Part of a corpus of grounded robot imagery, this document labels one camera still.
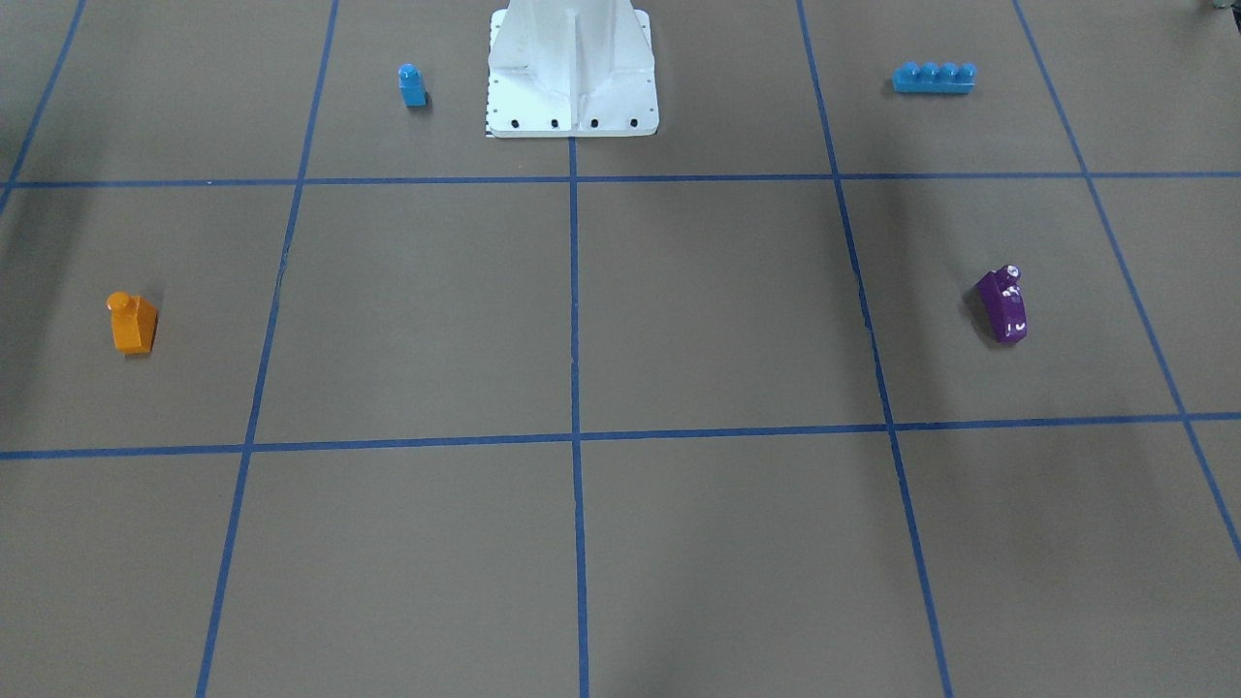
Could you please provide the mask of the purple trapezoid block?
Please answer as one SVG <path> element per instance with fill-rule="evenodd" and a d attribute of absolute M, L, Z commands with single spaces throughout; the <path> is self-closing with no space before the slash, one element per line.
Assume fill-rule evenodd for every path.
<path fill-rule="evenodd" d="M 988 270 L 975 282 L 974 288 L 985 310 L 992 337 L 998 343 L 1015 344 L 1028 337 L 1028 309 L 1020 282 L 1021 270 L 1015 265 Z"/>

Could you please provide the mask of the orange trapezoid block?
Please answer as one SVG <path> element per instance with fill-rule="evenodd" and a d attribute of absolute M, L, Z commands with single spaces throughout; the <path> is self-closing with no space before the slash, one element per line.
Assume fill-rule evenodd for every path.
<path fill-rule="evenodd" d="M 158 327 L 158 306 L 141 296 L 115 291 L 107 296 L 105 307 L 110 310 L 110 335 L 115 350 L 125 355 L 149 354 Z"/>

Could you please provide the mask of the small blue block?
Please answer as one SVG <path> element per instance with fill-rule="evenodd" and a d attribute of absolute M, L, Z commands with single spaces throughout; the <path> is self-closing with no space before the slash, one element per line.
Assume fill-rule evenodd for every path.
<path fill-rule="evenodd" d="M 405 63 L 398 67 L 400 99 L 408 108 L 421 108 L 429 104 L 423 75 L 416 65 Z"/>

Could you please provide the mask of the long blue four-stud block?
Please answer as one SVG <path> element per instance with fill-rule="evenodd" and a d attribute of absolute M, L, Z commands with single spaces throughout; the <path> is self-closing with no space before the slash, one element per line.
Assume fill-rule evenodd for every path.
<path fill-rule="evenodd" d="M 970 94 L 975 88 L 978 67 L 973 63 L 917 63 L 908 61 L 896 68 L 892 88 L 903 94 Z"/>

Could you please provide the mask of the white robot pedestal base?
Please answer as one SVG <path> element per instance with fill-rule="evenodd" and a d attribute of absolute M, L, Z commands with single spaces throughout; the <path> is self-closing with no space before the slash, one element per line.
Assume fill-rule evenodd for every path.
<path fill-rule="evenodd" d="M 511 1 L 489 22 L 486 137 L 652 137 L 652 17 L 629 1 Z"/>

